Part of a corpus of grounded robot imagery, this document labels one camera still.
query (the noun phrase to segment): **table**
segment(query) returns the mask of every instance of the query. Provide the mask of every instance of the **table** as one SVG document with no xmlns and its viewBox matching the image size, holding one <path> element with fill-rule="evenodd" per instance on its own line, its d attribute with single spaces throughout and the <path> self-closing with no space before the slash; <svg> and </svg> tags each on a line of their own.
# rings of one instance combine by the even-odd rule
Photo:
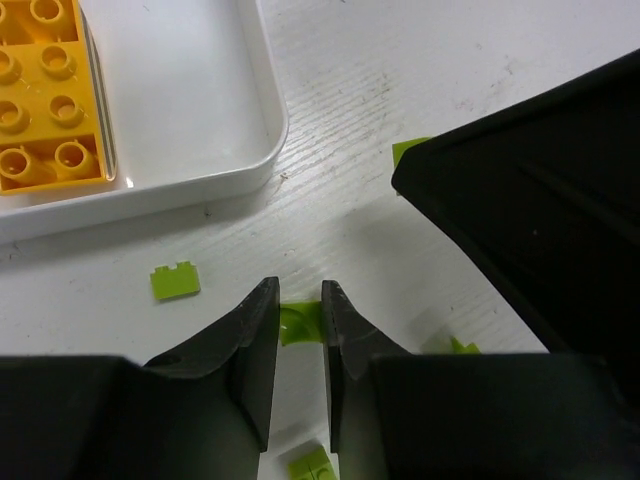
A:
<svg viewBox="0 0 640 480">
<path fill-rule="evenodd" d="M 408 350 L 449 335 L 543 351 L 466 256 L 390 186 L 391 144 L 437 135 L 640 45 L 635 0 L 263 0 L 291 115 L 272 179 L 244 198 L 0 247 L 3 354 L 145 362 L 232 309 L 265 276 L 282 300 L 338 280 Z M 155 266 L 190 260 L 202 293 L 153 301 Z M 328 438 L 322 351 L 278 352 L 270 450 Z"/>
</svg>

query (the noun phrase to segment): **white tray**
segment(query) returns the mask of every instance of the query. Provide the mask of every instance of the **white tray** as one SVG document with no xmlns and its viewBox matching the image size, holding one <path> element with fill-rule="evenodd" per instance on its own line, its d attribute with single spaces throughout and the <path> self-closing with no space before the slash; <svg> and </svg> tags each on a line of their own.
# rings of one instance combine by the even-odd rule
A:
<svg viewBox="0 0 640 480">
<path fill-rule="evenodd" d="M 118 173 L 108 185 L 0 198 L 0 243 L 248 193 L 288 118 L 259 0 L 81 0 Z"/>
</svg>

